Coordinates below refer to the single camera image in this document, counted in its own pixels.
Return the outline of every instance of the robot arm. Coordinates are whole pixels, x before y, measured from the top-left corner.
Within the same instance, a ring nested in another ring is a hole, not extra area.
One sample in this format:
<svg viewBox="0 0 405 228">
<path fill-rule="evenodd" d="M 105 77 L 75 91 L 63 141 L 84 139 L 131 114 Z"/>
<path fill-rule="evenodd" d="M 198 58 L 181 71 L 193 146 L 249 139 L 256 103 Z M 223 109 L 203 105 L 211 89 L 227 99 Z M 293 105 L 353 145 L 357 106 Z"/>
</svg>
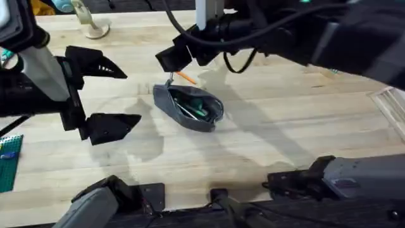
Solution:
<svg viewBox="0 0 405 228">
<path fill-rule="evenodd" d="M 86 118 L 78 90 L 83 77 L 127 76 L 103 52 L 68 46 L 53 56 L 50 37 L 35 21 L 29 0 L 0 0 L 0 46 L 18 55 L 12 69 L 0 68 L 0 117 L 59 113 L 65 130 L 78 129 L 82 140 L 101 144 L 123 139 L 140 115 L 94 113 Z M 0 130 L 0 137 L 23 122 Z"/>
<path fill-rule="evenodd" d="M 220 53 L 254 49 L 405 89 L 402 1 L 274 0 L 266 8 L 246 2 L 236 13 L 209 20 L 204 30 L 193 26 L 187 33 L 167 8 L 181 35 L 156 55 L 163 70 L 179 71 L 193 58 L 204 66 Z"/>
</svg>

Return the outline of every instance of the orange pencil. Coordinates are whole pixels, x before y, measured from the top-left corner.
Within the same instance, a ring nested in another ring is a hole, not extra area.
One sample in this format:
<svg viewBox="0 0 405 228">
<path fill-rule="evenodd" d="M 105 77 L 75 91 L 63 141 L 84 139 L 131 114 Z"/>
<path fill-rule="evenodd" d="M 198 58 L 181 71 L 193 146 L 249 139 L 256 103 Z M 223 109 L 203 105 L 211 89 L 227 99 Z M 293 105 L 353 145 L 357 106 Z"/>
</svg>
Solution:
<svg viewBox="0 0 405 228">
<path fill-rule="evenodd" d="M 188 80 L 189 82 L 193 83 L 194 85 L 197 85 L 197 82 L 195 80 L 193 80 L 192 78 L 190 78 L 189 76 L 187 76 L 185 73 L 183 72 L 176 72 L 179 76 L 183 77 L 185 80 Z"/>
</svg>

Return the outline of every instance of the black mount bracket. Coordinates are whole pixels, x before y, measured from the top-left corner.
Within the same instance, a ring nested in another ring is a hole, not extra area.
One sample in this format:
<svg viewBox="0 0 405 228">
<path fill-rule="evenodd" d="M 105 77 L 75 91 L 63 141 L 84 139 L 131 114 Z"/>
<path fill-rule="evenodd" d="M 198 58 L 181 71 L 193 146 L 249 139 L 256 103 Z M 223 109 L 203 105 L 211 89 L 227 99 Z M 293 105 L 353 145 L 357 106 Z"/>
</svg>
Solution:
<svg viewBox="0 0 405 228">
<path fill-rule="evenodd" d="M 323 198 L 339 200 L 339 197 L 322 181 L 324 169 L 335 159 L 334 156 L 318 158 L 308 170 L 278 172 L 268 174 L 268 182 L 263 183 L 273 199 L 311 197 L 318 201 Z"/>
<path fill-rule="evenodd" d="M 152 213 L 162 212 L 165 209 L 165 185 L 163 183 L 128 186 L 115 175 L 87 187 L 72 199 L 72 203 L 101 187 L 108 187 L 114 194 L 118 202 L 118 213 L 134 212 L 141 209 Z"/>
</svg>

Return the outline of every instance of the wooden board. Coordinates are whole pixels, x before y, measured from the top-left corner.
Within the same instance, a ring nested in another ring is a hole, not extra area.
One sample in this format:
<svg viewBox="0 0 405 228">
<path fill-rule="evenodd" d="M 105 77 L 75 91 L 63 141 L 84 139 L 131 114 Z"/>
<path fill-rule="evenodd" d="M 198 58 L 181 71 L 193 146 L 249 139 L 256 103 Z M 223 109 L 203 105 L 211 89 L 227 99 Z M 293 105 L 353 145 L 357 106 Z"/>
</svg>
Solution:
<svg viewBox="0 0 405 228">
<path fill-rule="evenodd" d="M 186 27 L 194 12 L 175 13 Z M 64 132 L 59 115 L 34 117 L 13 134 L 24 134 L 14 191 L 0 194 L 0 227 L 57 221 L 72 196 L 115 174 L 128 184 L 164 182 L 168 209 L 207 203 L 212 187 L 227 187 L 242 201 L 265 200 L 260 188 L 269 172 L 307 168 L 319 156 L 402 153 L 401 138 L 369 98 L 383 85 L 350 75 L 326 77 L 277 56 L 257 56 L 242 75 L 218 58 L 184 70 L 218 96 L 226 115 L 215 133 L 182 128 L 154 106 L 154 84 L 163 73 L 154 55 L 178 34 L 163 13 L 95 15 L 112 21 L 98 41 L 80 33 L 74 16 L 38 18 L 51 35 L 49 47 L 96 48 L 128 74 L 127 80 L 86 78 L 80 92 L 87 114 L 138 113 L 142 120 L 122 141 L 91 146 L 78 132 Z M 231 59 L 241 66 L 248 53 Z M 176 84 L 189 83 L 175 77 Z M 6 125 L 12 118 L 0 120 Z"/>
<path fill-rule="evenodd" d="M 375 104 L 394 126 L 398 134 L 405 141 L 405 97 L 404 91 L 393 87 L 386 87 L 371 95 Z"/>
</svg>

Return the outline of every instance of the white object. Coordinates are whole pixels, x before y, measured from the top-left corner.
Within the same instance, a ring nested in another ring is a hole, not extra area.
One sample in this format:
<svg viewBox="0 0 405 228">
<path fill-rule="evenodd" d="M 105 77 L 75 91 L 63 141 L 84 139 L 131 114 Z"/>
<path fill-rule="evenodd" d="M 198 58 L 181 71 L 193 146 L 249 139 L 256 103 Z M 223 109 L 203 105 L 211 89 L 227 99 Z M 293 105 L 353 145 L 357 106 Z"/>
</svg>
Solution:
<svg viewBox="0 0 405 228">
<path fill-rule="evenodd" d="M 53 101 L 66 101 L 70 95 L 60 64 L 47 47 L 29 47 L 18 53 L 24 61 L 23 73 Z"/>
<path fill-rule="evenodd" d="M 196 24 L 200 30 L 204 30 L 207 21 L 223 15 L 224 0 L 196 0 Z"/>
<path fill-rule="evenodd" d="M 7 0 L 0 0 L 0 29 L 10 20 Z"/>
<path fill-rule="evenodd" d="M 84 35 L 89 39 L 100 39 L 106 36 L 109 32 L 109 23 L 94 23 L 89 9 L 81 0 L 72 0 L 72 5 L 79 22 L 82 25 L 88 25 L 83 30 Z"/>
</svg>

